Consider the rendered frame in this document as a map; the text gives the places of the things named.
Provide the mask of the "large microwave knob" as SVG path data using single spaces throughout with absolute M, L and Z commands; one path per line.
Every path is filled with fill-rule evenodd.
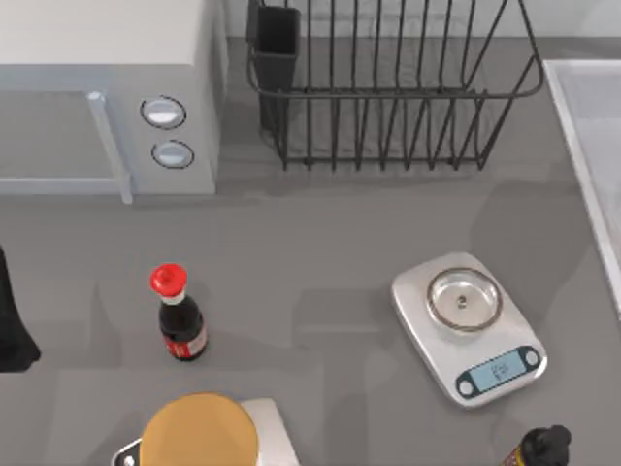
M 141 103 L 140 114 L 150 126 L 162 130 L 178 128 L 187 118 L 183 104 L 173 97 L 164 95 L 145 99 Z

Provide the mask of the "small microwave knob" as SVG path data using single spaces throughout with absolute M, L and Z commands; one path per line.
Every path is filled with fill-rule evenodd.
M 186 169 L 195 158 L 193 149 L 178 140 L 169 140 L 154 145 L 150 150 L 150 155 L 159 166 L 171 170 Z

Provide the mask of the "orange round bread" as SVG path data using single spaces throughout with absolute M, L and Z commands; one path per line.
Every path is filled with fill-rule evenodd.
M 141 466 L 256 466 L 257 429 L 241 403 L 195 392 L 166 403 L 141 436 Z

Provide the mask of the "black cutlery holder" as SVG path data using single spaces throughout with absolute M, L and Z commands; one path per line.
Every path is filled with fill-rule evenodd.
M 279 132 L 299 56 L 301 13 L 288 6 L 248 0 L 246 40 L 259 95 L 260 124 Z

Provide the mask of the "silver kitchen scale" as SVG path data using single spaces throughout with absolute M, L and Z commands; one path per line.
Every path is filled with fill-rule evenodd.
M 443 393 L 479 408 L 539 379 L 548 355 L 492 272 L 452 252 L 399 274 L 396 314 Z

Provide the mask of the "pale microwave oven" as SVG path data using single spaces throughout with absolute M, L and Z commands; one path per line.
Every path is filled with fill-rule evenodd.
M 221 0 L 0 0 L 0 195 L 120 197 L 85 94 L 101 91 L 140 195 L 216 191 L 228 51 Z M 150 126 L 141 103 L 180 101 L 185 123 Z M 193 163 L 150 155 L 186 143 Z

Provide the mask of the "dark bottle with red cap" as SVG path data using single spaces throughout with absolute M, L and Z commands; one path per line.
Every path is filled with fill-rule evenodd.
M 187 294 L 186 270 L 177 263 L 160 264 L 149 284 L 160 299 L 159 329 L 168 353 L 183 362 L 198 359 L 208 347 L 209 333 L 198 304 Z

